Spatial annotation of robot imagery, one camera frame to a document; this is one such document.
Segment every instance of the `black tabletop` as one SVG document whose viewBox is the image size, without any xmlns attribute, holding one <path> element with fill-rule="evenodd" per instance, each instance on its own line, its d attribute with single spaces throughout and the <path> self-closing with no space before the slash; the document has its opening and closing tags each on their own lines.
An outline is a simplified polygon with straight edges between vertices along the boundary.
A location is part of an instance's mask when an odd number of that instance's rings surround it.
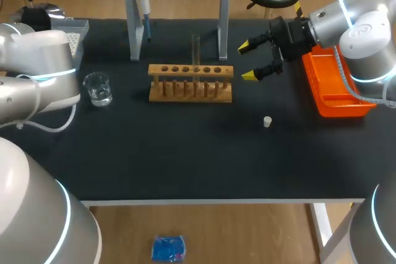
<svg viewBox="0 0 396 264">
<path fill-rule="evenodd" d="M 81 87 L 64 132 L 8 127 L 0 136 L 81 200 L 365 198 L 395 167 L 395 111 L 324 119 L 299 61 L 282 75 L 243 81 L 241 74 L 270 62 L 270 48 L 244 56 L 237 49 L 267 27 L 231 20 L 228 61 L 218 62 L 216 21 L 153 20 L 151 42 L 131 62 L 125 21 L 91 20 L 79 79 L 106 72 L 113 102 L 94 108 Z M 192 33 L 201 37 L 201 64 L 234 66 L 232 104 L 150 103 L 148 64 L 190 64 Z M 69 113 L 35 120 L 59 127 Z M 264 116 L 273 119 L 269 129 Z"/>
</svg>

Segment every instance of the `orange tray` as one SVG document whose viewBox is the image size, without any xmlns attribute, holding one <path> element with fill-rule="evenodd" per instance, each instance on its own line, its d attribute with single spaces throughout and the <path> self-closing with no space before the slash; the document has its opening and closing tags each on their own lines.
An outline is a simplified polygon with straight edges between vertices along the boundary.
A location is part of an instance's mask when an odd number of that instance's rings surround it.
<svg viewBox="0 0 396 264">
<path fill-rule="evenodd" d="M 358 92 L 342 57 L 341 61 L 349 85 Z M 316 46 L 311 53 L 303 56 L 303 62 L 316 106 L 322 116 L 363 117 L 376 107 L 376 104 L 360 101 L 348 93 L 338 71 L 333 49 Z"/>
</svg>

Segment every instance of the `wooden test tube rack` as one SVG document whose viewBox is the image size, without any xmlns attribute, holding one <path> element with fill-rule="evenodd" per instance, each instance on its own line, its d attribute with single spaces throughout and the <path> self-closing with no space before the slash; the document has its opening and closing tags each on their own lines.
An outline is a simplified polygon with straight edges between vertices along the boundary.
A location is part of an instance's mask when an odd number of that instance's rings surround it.
<svg viewBox="0 0 396 264">
<path fill-rule="evenodd" d="M 232 102 L 232 66 L 150 64 L 148 74 L 154 77 L 150 101 Z M 176 80 L 174 77 L 181 77 L 183 80 Z M 193 77 L 199 77 L 200 82 L 192 81 Z"/>
</svg>

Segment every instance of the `robotic arm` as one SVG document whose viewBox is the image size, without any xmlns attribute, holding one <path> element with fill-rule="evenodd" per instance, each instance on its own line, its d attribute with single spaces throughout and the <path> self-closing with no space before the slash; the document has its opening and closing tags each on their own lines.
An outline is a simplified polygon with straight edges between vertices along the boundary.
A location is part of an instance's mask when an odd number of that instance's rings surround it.
<svg viewBox="0 0 396 264">
<path fill-rule="evenodd" d="M 34 32 L 21 23 L 0 24 L 0 70 L 26 76 L 0 77 L 0 125 L 80 100 L 69 42 L 62 31 Z"/>
<path fill-rule="evenodd" d="M 339 44 L 360 93 L 352 95 L 395 106 L 393 101 L 385 100 L 396 100 L 390 83 L 396 73 L 392 38 L 395 19 L 396 0 L 336 0 L 310 13 L 308 19 L 297 18 L 289 23 L 281 17 L 271 20 L 270 30 L 247 40 L 239 52 L 244 54 L 269 41 L 284 60 L 294 60 L 309 53 L 315 45 L 329 48 Z M 274 72 L 282 72 L 282 63 L 254 69 L 252 74 L 260 80 Z"/>
</svg>

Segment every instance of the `yellow black hazard tape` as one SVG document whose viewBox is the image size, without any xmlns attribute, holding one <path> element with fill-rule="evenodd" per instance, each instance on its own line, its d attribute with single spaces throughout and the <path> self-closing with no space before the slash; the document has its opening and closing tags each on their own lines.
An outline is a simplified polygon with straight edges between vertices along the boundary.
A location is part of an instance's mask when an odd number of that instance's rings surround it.
<svg viewBox="0 0 396 264">
<path fill-rule="evenodd" d="M 304 17 L 303 10 L 301 9 L 301 4 L 299 3 L 299 1 L 297 1 L 297 3 L 295 4 L 295 11 L 297 17 L 299 18 Z"/>
</svg>

